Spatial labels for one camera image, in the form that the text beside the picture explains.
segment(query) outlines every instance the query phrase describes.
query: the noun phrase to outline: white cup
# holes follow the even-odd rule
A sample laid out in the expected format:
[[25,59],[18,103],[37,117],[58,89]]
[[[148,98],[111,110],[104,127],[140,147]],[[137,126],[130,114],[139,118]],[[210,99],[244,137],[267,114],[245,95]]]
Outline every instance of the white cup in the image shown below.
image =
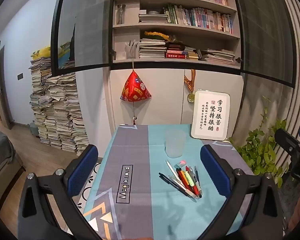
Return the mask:
[[169,130],[166,132],[166,153],[170,158],[182,156],[186,142],[186,133],[182,130]]

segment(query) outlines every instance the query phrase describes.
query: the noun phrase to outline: shelf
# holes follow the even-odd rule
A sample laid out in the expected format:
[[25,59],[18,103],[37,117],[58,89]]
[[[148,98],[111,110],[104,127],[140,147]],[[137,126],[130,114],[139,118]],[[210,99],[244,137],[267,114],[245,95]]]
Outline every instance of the shelf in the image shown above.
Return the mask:
[[[189,64],[204,64],[204,65],[215,65],[215,66],[222,66],[222,67],[229,67],[240,69],[240,66],[235,65],[228,65],[222,62],[208,62],[208,61],[199,61],[199,60],[189,60],[189,59],[174,59],[174,58],[137,58],[134,62],[182,62],[182,63],[189,63]],[[119,59],[114,60],[113,63],[128,63],[132,62],[132,59]]]
[[138,28],[141,31],[151,31],[155,30],[163,30],[166,32],[178,32],[181,34],[191,35],[191,36],[200,36],[200,37],[211,37],[215,39],[234,41],[239,40],[240,37],[235,36],[230,33],[224,33],[217,30],[201,28],[196,26],[188,26],[188,25],[179,25],[179,24],[169,24],[169,23],[137,23],[132,25],[114,25],[114,30],[119,29],[131,29]]
[[[115,0],[117,3],[123,3],[128,0]],[[201,7],[212,10],[214,12],[219,12],[221,14],[233,14],[236,12],[236,9],[229,6],[214,3],[206,0],[140,0],[141,4],[161,4],[161,7],[166,6],[168,3],[182,5],[185,7]]]

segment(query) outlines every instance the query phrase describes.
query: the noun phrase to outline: metal bolt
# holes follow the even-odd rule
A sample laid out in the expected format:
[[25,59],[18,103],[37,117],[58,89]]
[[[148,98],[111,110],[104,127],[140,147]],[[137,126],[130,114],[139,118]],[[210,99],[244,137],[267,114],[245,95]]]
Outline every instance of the metal bolt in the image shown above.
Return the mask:
[[32,172],[27,175],[28,179],[33,179],[33,177],[34,177],[34,173],[32,173]]
[[265,173],[265,176],[266,176],[267,179],[271,179],[271,178],[272,178],[272,175],[271,175],[271,173],[269,173],[269,172],[266,172],[266,173]]
[[64,172],[63,169],[57,169],[57,170],[56,170],[56,175],[60,176],[60,175],[63,174],[63,172]]
[[234,170],[234,174],[240,176],[240,175],[243,174],[243,171],[242,171],[241,169],[235,169],[235,170]]

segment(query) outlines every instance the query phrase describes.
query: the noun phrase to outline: blue tablecloth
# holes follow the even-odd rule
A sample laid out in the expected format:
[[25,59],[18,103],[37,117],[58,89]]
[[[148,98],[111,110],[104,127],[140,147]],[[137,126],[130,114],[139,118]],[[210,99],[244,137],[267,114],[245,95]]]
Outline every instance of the blue tablecloth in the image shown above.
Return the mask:
[[[164,150],[166,131],[172,129],[188,135],[182,157],[175,159],[168,158]],[[97,224],[103,239],[197,239],[226,200],[200,160],[203,144],[211,144],[221,157],[225,155],[233,168],[252,174],[231,144],[198,140],[189,134],[190,125],[120,126],[116,130],[83,212],[87,221]],[[159,178],[159,172],[172,175],[166,159],[171,165],[185,160],[197,166],[201,199],[193,202]],[[239,213],[229,232],[237,230],[241,222]]]

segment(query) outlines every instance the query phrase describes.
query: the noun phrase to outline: medal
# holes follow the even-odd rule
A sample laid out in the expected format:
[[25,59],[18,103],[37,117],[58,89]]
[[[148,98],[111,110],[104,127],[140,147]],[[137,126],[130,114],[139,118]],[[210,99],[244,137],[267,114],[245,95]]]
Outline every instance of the medal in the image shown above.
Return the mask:
[[194,102],[194,93],[190,93],[188,96],[187,96],[187,99],[190,103],[193,103]]
[[194,102],[194,79],[195,79],[195,70],[192,69],[191,70],[191,80],[189,80],[186,76],[185,76],[185,80],[184,82],[186,83],[187,87],[190,90],[190,94],[187,96],[188,102],[189,103],[193,103]]

